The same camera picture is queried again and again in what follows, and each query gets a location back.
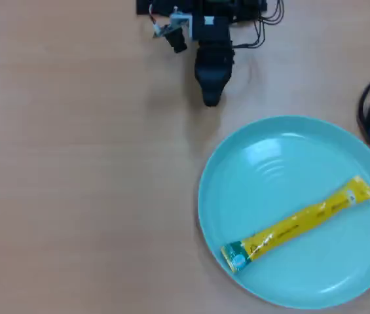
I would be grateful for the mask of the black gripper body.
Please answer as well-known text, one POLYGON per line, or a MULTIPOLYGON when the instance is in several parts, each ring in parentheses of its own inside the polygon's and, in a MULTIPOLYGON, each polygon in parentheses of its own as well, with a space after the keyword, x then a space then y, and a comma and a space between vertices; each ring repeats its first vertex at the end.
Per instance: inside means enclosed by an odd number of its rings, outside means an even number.
POLYGON ((198 43, 195 65, 234 65, 229 19, 193 15, 191 39, 198 43))

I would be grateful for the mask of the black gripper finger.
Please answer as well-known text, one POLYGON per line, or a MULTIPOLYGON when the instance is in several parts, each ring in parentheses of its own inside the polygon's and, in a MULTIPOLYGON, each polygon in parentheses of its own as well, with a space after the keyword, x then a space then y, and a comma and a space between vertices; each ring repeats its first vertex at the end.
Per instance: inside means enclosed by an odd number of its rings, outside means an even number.
POLYGON ((220 100, 225 86, 231 78, 231 61, 225 60, 213 67, 213 106, 216 107, 220 100))
POLYGON ((212 68, 208 67, 205 63, 195 62, 194 65, 195 79, 200 85, 202 92, 202 99, 207 107, 214 106, 214 96, 212 92, 212 68))

